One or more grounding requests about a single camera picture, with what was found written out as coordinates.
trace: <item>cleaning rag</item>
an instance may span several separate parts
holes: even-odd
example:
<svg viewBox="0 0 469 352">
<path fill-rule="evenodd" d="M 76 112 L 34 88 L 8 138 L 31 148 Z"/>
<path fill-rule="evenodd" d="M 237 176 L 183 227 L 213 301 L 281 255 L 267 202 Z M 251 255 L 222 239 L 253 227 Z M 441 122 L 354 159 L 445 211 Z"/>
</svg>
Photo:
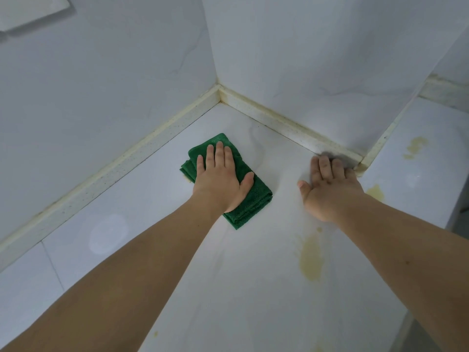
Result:
<svg viewBox="0 0 469 352">
<path fill-rule="evenodd" d="M 197 157 L 199 154 L 203 156 L 203 162 L 205 163 L 205 158 L 207 155 L 207 147 L 209 144 L 212 144 L 215 148 L 217 142 L 223 142 L 224 146 L 231 148 L 233 153 L 234 165 L 236 170 L 236 177 L 238 181 L 241 182 L 244 179 L 244 176 L 252 172 L 251 168 L 244 163 L 239 154 L 238 149 L 228 140 L 224 133 L 220 133 L 215 137 L 209 139 L 208 141 L 192 148 L 189 150 L 189 160 L 187 160 L 182 166 L 180 171 L 193 183 L 196 181 L 197 177 Z M 264 182 L 257 176 L 254 175 L 254 185 L 249 191 L 246 198 L 239 204 L 237 208 L 229 213 L 224 213 L 223 216 L 228 220 L 228 222 L 237 230 L 239 227 L 248 222 L 251 217 L 256 213 L 262 210 L 272 200 L 272 191 L 264 184 Z"/>
</svg>

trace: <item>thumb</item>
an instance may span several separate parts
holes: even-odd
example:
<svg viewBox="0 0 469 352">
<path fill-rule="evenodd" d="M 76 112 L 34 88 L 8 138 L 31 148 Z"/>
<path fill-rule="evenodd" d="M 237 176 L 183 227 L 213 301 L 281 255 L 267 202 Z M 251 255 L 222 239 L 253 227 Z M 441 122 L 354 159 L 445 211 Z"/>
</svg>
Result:
<svg viewBox="0 0 469 352">
<path fill-rule="evenodd" d="M 296 185 L 300 188 L 301 197 L 303 198 L 303 203 L 305 203 L 309 193 L 311 192 L 311 185 L 304 180 L 300 180 Z"/>
<path fill-rule="evenodd" d="M 254 185 L 254 172 L 249 172 L 244 176 L 243 181 L 239 184 L 241 193 L 243 194 L 243 200 L 248 195 L 249 190 L 251 190 Z"/>
</svg>

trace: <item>microfiber cloth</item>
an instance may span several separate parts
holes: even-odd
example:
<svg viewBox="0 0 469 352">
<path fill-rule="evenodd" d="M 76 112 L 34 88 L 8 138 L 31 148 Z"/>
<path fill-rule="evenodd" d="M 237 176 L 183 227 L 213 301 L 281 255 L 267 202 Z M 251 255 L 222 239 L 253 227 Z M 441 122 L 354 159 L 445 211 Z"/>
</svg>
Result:
<svg viewBox="0 0 469 352">
<path fill-rule="evenodd" d="M 248 165 L 244 163 L 238 149 L 228 140 L 224 133 L 220 133 L 214 138 L 211 138 L 208 141 L 189 150 L 189 160 L 187 160 L 181 166 L 180 171 L 182 171 L 191 182 L 195 183 L 196 181 L 198 155 L 201 154 L 203 156 L 203 162 L 205 163 L 208 145 L 212 144 L 215 148 L 218 141 L 223 142 L 224 146 L 231 148 L 231 152 L 233 152 L 234 165 L 236 168 L 236 177 L 238 178 L 239 182 L 244 179 L 244 176 L 247 173 L 252 172 L 251 168 L 249 168 Z M 254 175 L 254 185 L 243 202 L 241 202 L 239 206 L 233 211 L 224 213 L 223 216 L 237 230 L 239 227 L 248 222 L 256 213 L 261 211 L 262 208 L 266 206 L 271 200 L 272 191 L 257 175 Z"/>
</svg>

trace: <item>finger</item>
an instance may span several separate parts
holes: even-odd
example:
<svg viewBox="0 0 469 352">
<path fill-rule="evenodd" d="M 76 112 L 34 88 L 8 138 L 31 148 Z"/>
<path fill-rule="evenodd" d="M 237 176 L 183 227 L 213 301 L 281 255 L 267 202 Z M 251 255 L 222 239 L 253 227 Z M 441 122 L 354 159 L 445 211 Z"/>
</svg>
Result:
<svg viewBox="0 0 469 352">
<path fill-rule="evenodd" d="M 309 185 L 307 182 L 305 182 L 304 180 L 300 180 L 298 183 L 297 183 L 297 186 L 298 188 L 300 188 L 300 193 L 301 193 L 301 197 L 303 199 L 303 203 L 306 202 L 306 199 L 308 198 L 308 195 L 309 193 L 311 192 L 311 185 Z"/>
<path fill-rule="evenodd" d="M 332 174 L 335 179 L 345 179 L 344 166 L 338 158 L 332 160 Z"/>
<path fill-rule="evenodd" d="M 203 167 L 203 156 L 202 154 L 199 154 L 197 156 L 197 176 L 202 174 L 205 171 L 205 168 Z"/>
<path fill-rule="evenodd" d="M 345 177 L 347 179 L 357 180 L 355 171 L 351 168 L 345 169 Z"/>
<path fill-rule="evenodd" d="M 215 151 L 215 166 L 225 166 L 225 151 L 223 150 L 223 142 L 217 142 Z"/>
<path fill-rule="evenodd" d="M 244 176 L 243 181 L 239 184 L 239 189 L 243 195 L 243 200 L 248 195 L 249 190 L 251 190 L 254 185 L 254 172 L 249 172 Z"/>
<path fill-rule="evenodd" d="M 207 147 L 207 156 L 205 158 L 205 167 L 213 168 L 215 166 L 215 158 L 213 156 L 213 145 L 209 144 Z"/>
<path fill-rule="evenodd" d="M 235 160 L 233 159 L 233 153 L 231 152 L 231 148 L 226 146 L 225 147 L 225 167 L 230 170 L 235 170 Z"/>
<path fill-rule="evenodd" d="M 330 182 L 333 179 L 331 162 L 327 156 L 321 156 L 320 158 L 320 171 L 324 180 Z"/>
<path fill-rule="evenodd" d="M 319 157 L 313 157 L 311 158 L 311 184 L 313 184 L 313 188 L 318 187 L 321 180 L 320 159 Z"/>
</svg>

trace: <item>hand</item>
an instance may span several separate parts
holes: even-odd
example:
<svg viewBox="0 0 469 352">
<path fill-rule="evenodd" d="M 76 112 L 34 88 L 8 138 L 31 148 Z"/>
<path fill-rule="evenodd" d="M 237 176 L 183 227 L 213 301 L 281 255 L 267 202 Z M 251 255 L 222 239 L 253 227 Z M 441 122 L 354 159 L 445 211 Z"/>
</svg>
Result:
<svg viewBox="0 0 469 352">
<path fill-rule="evenodd" d="M 244 200 L 254 184 L 254 173 L 245 175 L 241 184 L 235 173 L 235 161 L 230 147 L 223 148 L 223 143 L 217 143 L 215 156 L 213 146 L 207 147 L 207 158 L 203 167 L 203 157 L 197 157 L 197 178 L 194 184 L 193 195 L 200 195 L 215 201 L 228 213 Z"/>
<path fill-rule="evenodd" d="M 366 196 L 355 172 L 349 168 L 344 170 L 340 159 L 334 159 L 331 166 L 327 156 L 311 159 L 311 185 L 304 180 L 297 185 L 306 211 L 326 222 L 334 221 L 341 205 Z"/>
</svg>

